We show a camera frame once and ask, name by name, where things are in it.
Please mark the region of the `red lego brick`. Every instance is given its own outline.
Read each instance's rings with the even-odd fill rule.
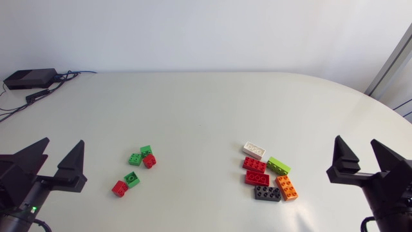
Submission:
[[[113,189],[111,189],[111,191],[118,197],[123,197],[124,193],[128,190],[128,186],[125,182],[119,180],[115,187],[113,187]]]
[[[255,186],[269,186],[269,175],[255,171],[246,171],[245,183]]]
[[[151,168],[156,164],[155,156],[153,154],[148,154],[148,156],[143,159],[143,163],[147,168]]]
[[[281,190],[282,197],[285,201],[295,200],[298,195],[288,176],[281,176],[275,179],[275,182]]]
[[[247,170],[255,171],[258,173],[264,173],[266,170],[266,164],[256,159],[246,157],[245,161],[243,162],[243,168],[246,168]]]

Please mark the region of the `black cable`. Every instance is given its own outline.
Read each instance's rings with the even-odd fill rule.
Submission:
[[[367,217],[365,218],[362,223],[360,223],[360,232],[368,232],[368,229],[366,228],[366,223],[375,220],[375,217]]]
[[[34,219],[34,223],[36,223],[37,225],[43,227],[45,232],[52,232],[52,229],[50,228],[50,226],[47,225],[45,222],[40,221],[39,219]]]
[[[2,96],[2,94],[4,94],[6,92],[5,85],[6,84],[3,82],[3,92],[0,93],[0,97]]]
[[[406,116],[410,115],[411,113],[412,113],[412,111],[409,112],[409,113],[407,113],[407,114],[405,114],[403,117],[406,117]]]
[[[75,77],[77,77],[81,72],[91,72],[91,73],[96,73],[96,72],[92,72],[92,71],[80,71],[80,72],[72,72],[72,71],[68,71],[67,73],[64,74],[57,74],[54,79],[55,82],[59,82],[59,84],[54,88],[51,89],[50,92],[46,95],[43,95],[37,99],[34,99],[33,101],[26,103],[20,107],[14,108],[14,109],[9,109],[9,110],[4,110],[4,109],[0,109],[3,111],[13,111],[13,112],[9,112],[9,113],[2,113],[0,114],[0,116],[3,115],[7,115],[6,117],[3,117],[2,119],[0,119],[0,123],[4,122],[6,119],[8,119],[9,117],[11,117],[13,114],[18,113],[24,109],[26,109],[27,107],[31,106],[32,104],[34,104],[35,102],[49,96],[50,94],[52,94],[54,91],[56,91],[58,88],[60,88],[66,81],[71,81],[72,79],[74,79]]]
[[[400,104],[399,106],[397,106],[397,107],[396,107],[396,108],[394,108],[393,110],[396,110],[397,108],[399,108],[399,107],[401,107],[401,106],[405,105],[406,103],[408,103],[408,102],[410,102],[410,101],[412,101],[412,99],[410,99],[410,100],[408,100],[408,101],[406,101],[406,102],[404,102],[404,103]]]

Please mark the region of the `white lego brick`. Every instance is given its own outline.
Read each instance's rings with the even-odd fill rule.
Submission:
[[[266,150],[256,146],[251,142],[247,142],[243,147],[243,152],[254,157],[255,159],[261,160]]]

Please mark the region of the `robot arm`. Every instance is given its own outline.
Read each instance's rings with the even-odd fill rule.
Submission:
[[[412,160],[377,140],[371,145],[381,171],[358,173],[359,159],[337,136],[332,166],[326,171],[329,180],[361,187],[381,232],[412,231]]]

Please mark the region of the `power adapter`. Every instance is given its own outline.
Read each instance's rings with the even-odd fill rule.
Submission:
[[[25,90],[31,88],[49,88],[57,74],[54,68],[19,70],[4,80],[9,90]]]

